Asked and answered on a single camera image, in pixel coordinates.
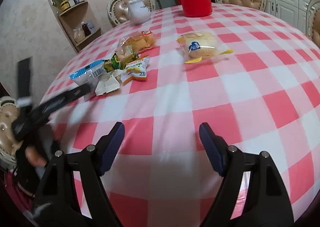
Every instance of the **barcode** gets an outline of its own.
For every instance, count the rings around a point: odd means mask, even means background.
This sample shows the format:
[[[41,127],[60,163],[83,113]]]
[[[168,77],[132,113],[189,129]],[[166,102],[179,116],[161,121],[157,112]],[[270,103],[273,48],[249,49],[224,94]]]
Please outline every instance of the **barcode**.
[[[104,71],[103,67],[97,68],[95,71],[92,71],[93,77],[97,78],[103,73],[103,71]]]

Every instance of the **teapot lid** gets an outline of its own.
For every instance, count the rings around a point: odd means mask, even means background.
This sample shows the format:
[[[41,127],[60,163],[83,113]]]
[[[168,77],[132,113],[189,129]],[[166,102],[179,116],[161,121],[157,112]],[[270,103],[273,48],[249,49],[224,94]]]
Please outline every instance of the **teapot lid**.
[[[136,3],[136,2],[140,2],[140,1],[142,1],[142,0],[131,0],[129,3],[127,3],[127,5],[133,4],[133,3]]]

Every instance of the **metal screw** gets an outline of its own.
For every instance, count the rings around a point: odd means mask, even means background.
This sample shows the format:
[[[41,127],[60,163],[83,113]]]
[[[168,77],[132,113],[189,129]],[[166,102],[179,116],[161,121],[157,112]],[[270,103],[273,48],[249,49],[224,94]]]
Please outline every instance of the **metal screw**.
[[[62,151],[62,150],[57,150],[57,151],[54,153],[54,155],[55,155],[56,157],[60,157],[62,154],[63,154],[63,151]]]
[[[263,157],[265,157],[265,158],[269,157],[269,153],[266,152],[266,151],[262,151],[262,152],[261,152],[261,155],[262,155]]]
[[[231,152],[236,152],[238,149],[237,149],[236,146],[231,145],[231,146],[228,147],[228,150],[231,151]]]
[[[95,150],[95,145],[89,145],[88,147],[87,147],[87,151],[89,151],[89,152],[92,152],[92,151],[94,151]]]

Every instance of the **sauce bottle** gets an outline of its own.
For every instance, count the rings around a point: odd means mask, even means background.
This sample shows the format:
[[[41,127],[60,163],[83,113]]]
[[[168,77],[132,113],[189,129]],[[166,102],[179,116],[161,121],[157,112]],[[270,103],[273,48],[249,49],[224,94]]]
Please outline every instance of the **sauce bottle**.
[[[84,22],[81,22],[81,24],[82,24],[82,29],[84,31],[84,35],[86,37],[89,36],[91,34],[91,32],[90,32],[88,26]]]

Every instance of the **blue and white label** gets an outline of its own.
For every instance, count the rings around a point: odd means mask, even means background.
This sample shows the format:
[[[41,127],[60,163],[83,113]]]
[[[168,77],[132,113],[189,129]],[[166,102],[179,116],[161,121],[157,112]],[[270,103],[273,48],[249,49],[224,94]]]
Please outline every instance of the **blue and white label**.
[[[196,41],[193,41],[191,43],[191,45],[189,46],[189,50],[192,51],[192,50],[199,50],[201,49],[200,46],[199,46],[199,43],[197,43]]]

